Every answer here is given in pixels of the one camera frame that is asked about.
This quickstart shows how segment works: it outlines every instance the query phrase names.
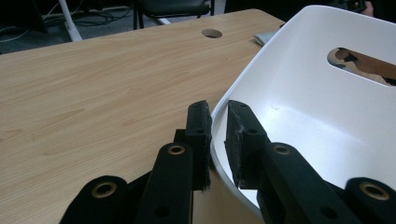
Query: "screw hole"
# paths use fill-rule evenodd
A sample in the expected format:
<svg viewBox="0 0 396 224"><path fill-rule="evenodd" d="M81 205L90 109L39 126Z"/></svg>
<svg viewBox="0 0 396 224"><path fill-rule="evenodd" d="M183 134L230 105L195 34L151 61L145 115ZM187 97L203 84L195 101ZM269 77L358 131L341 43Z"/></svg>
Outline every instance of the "screw hole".
<svg viewBox="0 0 396 224"><path fill-rule="evenodd" d="M169 147L168 153L176 156L184 153L185 150L186 149L182 146L173 146L173 147Z"/></svg>
<svg viewBox="0 0 396 224"><path fill-rule="evenodd" d="M360 184L360 189L365 193L367 196L372 197L374 199L380 201L386 201L389 199L389 194L378 185L369 183L369 182L362 182Z"/></svg>
<svg viewBox="0 0 396 224"><path fill-rule="evenodd" d="M167 206L158 206L154 210L154 215L156 217L167 217L170 213L171 212Z"/></svg>
<svg viewBox="0 0 396 224"><path fill-rule="evenodd" d="M204 130L203 129L197 129L197 130L195 130L195 132L198 133L198 134L203 134Z"/></svg>
<svg viewBox="0 0 396 224"><path fill-rule="evenodd" d="M329 219L337 219L337 213L330 207L320 207L320 212Z"/></svg>
<svg viewBox="0 0 396 224"><path fill-rule="evenodd" d="M104 182L96 185L92 189L92 196L94 198L102 199L112 195L117 189L114 182Z"/></svg>
<svg viewBox="0 0 396 224"><path fill-rule="evenodd" d="M290 154L290 149L288 149L288 148L286 148L286 147L275 147L275 148L274 148L274 151L275 151L277 154L284 155L284 156L287 156L287 155Z"/></svg>

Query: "wooden piece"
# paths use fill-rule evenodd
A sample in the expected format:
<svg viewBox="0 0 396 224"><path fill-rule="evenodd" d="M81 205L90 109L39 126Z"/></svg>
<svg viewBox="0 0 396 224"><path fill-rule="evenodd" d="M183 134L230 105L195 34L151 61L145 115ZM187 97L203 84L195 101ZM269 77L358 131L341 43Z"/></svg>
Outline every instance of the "wooden piece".
<svg viewBox="0 0 396 224"><path fill-rule="evenodd" d="M57 223L90 180L149 171L188 106L213 109L260 50L253 35L281 23L252 9L1 55L0 223ZM261 222L212 178L194 223Z"/></svg>

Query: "table grommet hole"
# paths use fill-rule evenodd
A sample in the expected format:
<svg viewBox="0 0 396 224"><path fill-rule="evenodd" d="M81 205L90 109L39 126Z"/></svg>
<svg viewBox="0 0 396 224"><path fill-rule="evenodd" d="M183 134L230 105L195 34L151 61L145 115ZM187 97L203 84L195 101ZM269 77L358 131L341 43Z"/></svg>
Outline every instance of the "table grommet hole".
<svg viewBox="0 0 396 224"><path fill-rule="evenodd" d="M208 37L208 38L220 38L222 37L222 32L215 30L215 29L204 29L202 31L202 35Z"/></svg>

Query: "cable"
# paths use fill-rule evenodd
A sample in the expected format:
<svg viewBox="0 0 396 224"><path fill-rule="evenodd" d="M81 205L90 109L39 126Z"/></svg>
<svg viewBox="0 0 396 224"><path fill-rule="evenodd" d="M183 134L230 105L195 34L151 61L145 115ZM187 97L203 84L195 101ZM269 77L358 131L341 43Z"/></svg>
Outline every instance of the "cable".
<svg viewBox="0 0 396 224"><path fill-rule="evenodd" d="M128 7L128 10L119 17L115 17L110 13L106 13L106 12L90 12L88 15L91 16L97 16L97 17L102 17L105 20L104 21L78 21L81 18L77 18L75 20L75 24L80 25L80 26L99 26L99 25L107 25L110 24L113 21L118 21L124 18L128 18L131 17L132 15L128 15L131 12L131 8Z"/></svg>
<svg viewBox="0 0 396 224"><path fill-rule="evenodd" d="M17 28L18 29L18 27L7 27L7 28L4 28L4 29L2 29L0 32L2 32L2 31L4 31L4 30L8 30L8 28L9 29L11 29L11 28ZM21 35L18 35L18 36L16 36L16 37L12 37L12 38L10 38L10 39L5 39L5 40L0 40L0 43L5 43L5 42L8 42L8 41L11 41L11 40L16 40L16 39L18 39L18 38L21 38L21 37L23 37L24 35L26 35L28 32L29 32L30 30L25 30Z"/></svg>

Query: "chair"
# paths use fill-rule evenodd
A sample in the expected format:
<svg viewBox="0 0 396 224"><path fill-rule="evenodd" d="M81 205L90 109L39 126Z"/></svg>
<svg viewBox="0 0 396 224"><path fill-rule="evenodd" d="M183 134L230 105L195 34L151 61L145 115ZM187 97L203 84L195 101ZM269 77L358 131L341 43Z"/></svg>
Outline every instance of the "chair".
<svg viewBox="0 0 396 224"><path fill-rule="evenodd" d="M134 29L144 28L143 15L153 19L188 17L202 15L210 11L210 15L215 14L215 0L210 1L210 6L206 0L134 0Z"/></svg>

